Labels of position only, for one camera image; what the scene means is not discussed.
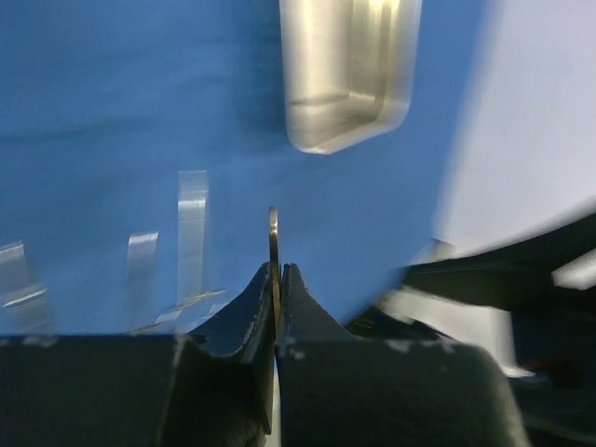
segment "blue background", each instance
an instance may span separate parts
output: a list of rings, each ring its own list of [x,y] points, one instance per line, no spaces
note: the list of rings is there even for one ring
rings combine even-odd
[[[26,244],[61,332],[118,331],[131,233],[159,231],[152,307],[174,304],[177,171],[206,169],[209,286],[243,290],[278,206],[282,261],[346,319],[431,236],[486,3],[423,2],[403,125],[313,156],[286,135],[277,0],[4,2],[0,245]]]

